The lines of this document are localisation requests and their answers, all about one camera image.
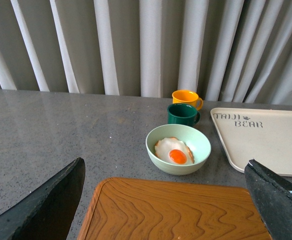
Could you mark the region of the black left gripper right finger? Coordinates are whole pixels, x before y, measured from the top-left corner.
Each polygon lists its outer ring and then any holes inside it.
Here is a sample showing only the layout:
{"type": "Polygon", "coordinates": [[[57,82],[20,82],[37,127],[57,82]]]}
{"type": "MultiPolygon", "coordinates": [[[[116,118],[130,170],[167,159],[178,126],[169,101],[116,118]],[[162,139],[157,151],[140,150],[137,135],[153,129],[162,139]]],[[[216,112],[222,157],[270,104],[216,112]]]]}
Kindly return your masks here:
{"type": "Polygon", "coordinates": [[[252,201],[274,240],[292,240],[292,183],[252,159],[244,170],[252,201]]]}

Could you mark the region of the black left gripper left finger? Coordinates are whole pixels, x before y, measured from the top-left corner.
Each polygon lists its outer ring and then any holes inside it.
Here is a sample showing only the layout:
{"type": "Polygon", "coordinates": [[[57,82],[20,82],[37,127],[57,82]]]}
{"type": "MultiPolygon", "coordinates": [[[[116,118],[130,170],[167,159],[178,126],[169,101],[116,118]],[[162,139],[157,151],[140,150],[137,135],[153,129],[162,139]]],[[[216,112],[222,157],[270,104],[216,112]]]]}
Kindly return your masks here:
{"type": "Polygon", "coordinates": [[[84,180],[85,162],[78,157],[0,215],[0,240],[65,240],[84,180]]]}

